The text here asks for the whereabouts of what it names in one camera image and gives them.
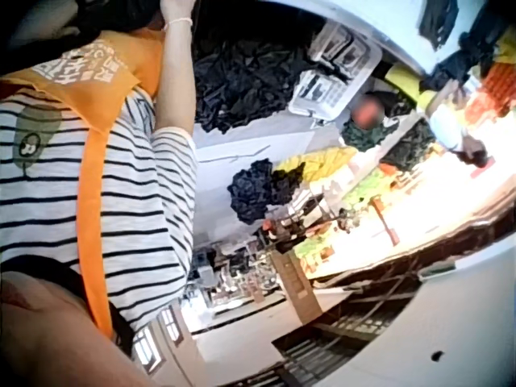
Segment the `skin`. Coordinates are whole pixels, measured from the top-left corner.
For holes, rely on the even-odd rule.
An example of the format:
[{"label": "skin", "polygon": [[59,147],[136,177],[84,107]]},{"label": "skin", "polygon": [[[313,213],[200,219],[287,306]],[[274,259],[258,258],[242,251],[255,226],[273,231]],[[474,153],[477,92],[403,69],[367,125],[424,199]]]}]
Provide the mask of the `skin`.
[{"label": "skin", "polygon": [[376,126],[383,118],[383,107],[375,99],[366,97],[352,112],[352,119],[359,127],[369,129],[371,126]]},{"label": "skin", "polygon": [[[166,21],[189,17],[194,0],[161,0]],[[164,42],[156,127],[194,128],[195,88],[188,23],[173,23]],[[2,274],[0,352],[29,385],[154,386],[94,325],[85,303],[59,285]]]}]

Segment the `hair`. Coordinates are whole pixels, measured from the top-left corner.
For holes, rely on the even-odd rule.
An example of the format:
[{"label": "hair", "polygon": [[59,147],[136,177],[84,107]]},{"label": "hair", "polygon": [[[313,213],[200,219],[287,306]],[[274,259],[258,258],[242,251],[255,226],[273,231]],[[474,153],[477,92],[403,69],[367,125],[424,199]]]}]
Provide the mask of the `hair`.
[{"label": "hair", "polygon": [[466,152],[455,152],[460,161],[466,165],[475,165],[478,168],[485,168],[489,163],[489,156],[485,149],[473,153],[473,157],[469,157]]}]

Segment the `striped shirt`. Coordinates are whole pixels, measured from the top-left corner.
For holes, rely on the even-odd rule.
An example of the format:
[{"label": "striped shirt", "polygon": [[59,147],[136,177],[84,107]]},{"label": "striped shirt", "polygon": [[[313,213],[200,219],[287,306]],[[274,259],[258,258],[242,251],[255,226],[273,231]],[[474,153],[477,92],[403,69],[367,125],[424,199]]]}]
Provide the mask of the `striped shirt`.
[{"label": "striped shirt", "polygon": [[[154,128],[134,89],[110,133],[102,176],[108,297],[135,331],[183,290],[192,256],[197,160],[190,135]],[[0,102],[0,256],[58,260],[80,273],[76,206],[88,128],[47,94]]]}]

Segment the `white basket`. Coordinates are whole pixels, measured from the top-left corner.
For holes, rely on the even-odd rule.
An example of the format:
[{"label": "white basket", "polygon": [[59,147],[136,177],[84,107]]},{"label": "white basket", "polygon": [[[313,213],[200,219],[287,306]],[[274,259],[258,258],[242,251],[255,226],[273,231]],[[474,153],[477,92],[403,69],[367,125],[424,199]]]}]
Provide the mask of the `white basket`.
[{"label": "white basket", "polygon": [[346,27],[328,22],[312,42],[312,60],[338,69],[350,80],[346,85],[337,77],[315,70],[304,72],[294,90],[289,111],[315,119],[333,121],[381,60],[381,49],[369,38],[351,33]]}]

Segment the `hand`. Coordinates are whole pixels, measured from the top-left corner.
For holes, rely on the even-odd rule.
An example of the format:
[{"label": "hand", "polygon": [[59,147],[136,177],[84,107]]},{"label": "hand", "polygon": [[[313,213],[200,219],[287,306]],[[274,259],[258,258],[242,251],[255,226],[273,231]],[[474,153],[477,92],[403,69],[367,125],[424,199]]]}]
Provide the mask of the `hand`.
[{"label": "hand", "polygon": [[462,148],[466,155],[472,159],[475,152],[481,152],[485,149],[485,146],[480,140],[475,139],[470,135],[465,135],[462,140]]},{"label": "hand", "polygon": [[192,15],[195,0],[161,0],[161,13],[166,23]]}]

